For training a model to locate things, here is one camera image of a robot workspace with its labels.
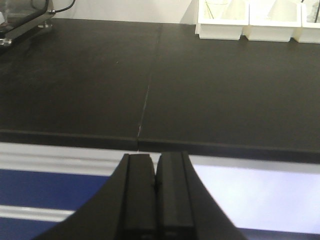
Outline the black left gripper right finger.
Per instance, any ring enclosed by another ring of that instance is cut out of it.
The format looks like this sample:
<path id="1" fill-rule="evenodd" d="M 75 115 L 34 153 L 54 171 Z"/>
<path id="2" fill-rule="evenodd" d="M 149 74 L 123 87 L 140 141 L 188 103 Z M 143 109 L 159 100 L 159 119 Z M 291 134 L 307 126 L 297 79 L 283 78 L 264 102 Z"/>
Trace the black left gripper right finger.
<path id="1" fill-rule="evenodd" d="M 160 240 L 244 240 L 197 175 L 186 152 L 163 152 L 156 171 Z"/>

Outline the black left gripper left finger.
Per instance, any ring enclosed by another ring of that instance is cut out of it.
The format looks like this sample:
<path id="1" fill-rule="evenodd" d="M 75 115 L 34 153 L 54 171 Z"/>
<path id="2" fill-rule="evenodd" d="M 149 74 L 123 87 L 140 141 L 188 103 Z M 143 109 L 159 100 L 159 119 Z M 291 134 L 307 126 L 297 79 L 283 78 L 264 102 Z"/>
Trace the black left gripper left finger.
<path id="1" fill-rule="evenodd" d="M 37 240 L 155 240 L 155 169 L 148 154 L 124 154 L 99 191 Z"/>

